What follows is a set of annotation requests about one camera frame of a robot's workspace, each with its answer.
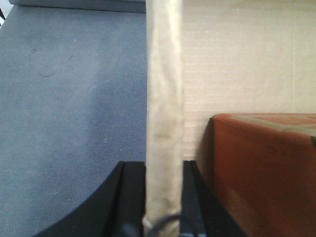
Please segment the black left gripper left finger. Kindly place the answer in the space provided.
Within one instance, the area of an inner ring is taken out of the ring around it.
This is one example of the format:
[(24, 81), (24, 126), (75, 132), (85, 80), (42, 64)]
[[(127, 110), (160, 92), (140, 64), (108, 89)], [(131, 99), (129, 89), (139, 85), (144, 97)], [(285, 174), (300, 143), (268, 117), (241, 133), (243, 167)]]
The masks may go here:
[(39, 237), (142, 237), (145, 164), (120, 161), (78, 208)]

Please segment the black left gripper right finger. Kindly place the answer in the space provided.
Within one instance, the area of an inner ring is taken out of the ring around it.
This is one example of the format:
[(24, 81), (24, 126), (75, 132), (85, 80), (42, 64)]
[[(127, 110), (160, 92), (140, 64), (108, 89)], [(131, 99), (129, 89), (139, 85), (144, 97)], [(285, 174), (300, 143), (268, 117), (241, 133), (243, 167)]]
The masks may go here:
[(181, 237), (244, 237), (202, 177), (195, 161), (183, 162)]

